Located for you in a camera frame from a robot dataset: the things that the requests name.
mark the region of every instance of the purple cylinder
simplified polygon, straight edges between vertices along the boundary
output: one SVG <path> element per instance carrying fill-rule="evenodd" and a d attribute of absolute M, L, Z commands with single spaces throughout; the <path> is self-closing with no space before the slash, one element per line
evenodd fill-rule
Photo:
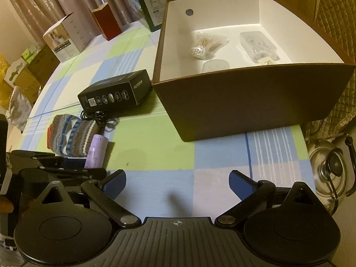
<path fill-rule="evenodd" d="M 84 166 L 86 169 L 103 167 L 108 142 L 109 140 L 105 136 L 100 134 L 93 136 Z"/>

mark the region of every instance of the crosshair symbol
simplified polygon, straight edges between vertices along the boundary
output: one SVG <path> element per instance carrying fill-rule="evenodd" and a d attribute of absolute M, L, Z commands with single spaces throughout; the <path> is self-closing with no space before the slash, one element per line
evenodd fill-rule
<path fill-rule="evenodd" d="M 177 227 L 179 227 L 181 224 L 184 224 L 184 223 L 177 219 L 177 221 L 174 221 L 173 224 L 175 224 Z"/>

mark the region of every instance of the black box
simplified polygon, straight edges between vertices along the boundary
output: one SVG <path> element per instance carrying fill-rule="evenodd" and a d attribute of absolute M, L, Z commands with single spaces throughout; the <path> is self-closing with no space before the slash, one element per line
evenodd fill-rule
<path fill-rule="evenodd" d="M 78 99 L 86 114 L 135 106 L 151 89 L 147 71 L 139 70 L 110 77 L 89 85 Z"/>

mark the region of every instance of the quilted fabric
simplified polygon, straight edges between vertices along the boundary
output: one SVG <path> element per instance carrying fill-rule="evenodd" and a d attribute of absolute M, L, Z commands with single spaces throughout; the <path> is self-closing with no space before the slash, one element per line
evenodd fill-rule
<path fill-rule="evenodd" d="M 315 22 L 342 46 L 355 62 L 356 0 L 320 0 Z M 354 72 L 328 117 L 308 123 L 306 136 L 325 138 L 340 132 L 356 116 L 355 89 Z"/>

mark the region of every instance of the table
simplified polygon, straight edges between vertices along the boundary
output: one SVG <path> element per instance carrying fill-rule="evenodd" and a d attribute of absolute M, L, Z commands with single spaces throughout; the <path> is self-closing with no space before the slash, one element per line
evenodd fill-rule
<path fill-rule="evenodd" d="M 94 38 L 79 56 L 61 63 L 31 112 L 19 148 L 49 151 L 48 126 L 57 114 L 80 115 L 77 94 L 88 85 L 140 69 L 152 78 L 159 34 L 134 22 L 111 41 Z M 315 191 L 298 125 L 183 142 L 152 91 L 139 107 L 124 109 L 116 128 L 105 136 L 110 141 L 107 170 L 127 174 L 126 188 L 116 201 L 141 219 L 214 219 L 240 201 L 228 185 L 233 169 L 277 186 L 304 181 Z"/>

